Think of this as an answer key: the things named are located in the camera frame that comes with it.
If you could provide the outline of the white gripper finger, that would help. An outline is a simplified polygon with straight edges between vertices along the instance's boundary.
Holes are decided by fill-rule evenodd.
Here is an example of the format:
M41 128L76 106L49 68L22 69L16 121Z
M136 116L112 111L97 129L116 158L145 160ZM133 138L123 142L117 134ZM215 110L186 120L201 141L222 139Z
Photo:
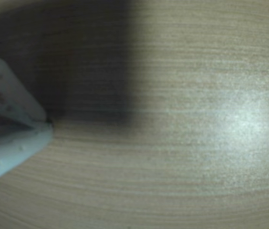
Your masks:
M47 120L43 107L2 59L0 59L0 116L30 127L36 127Z
M0 177L43 150L52 138L53 128L47 123L35 128L0 126Z

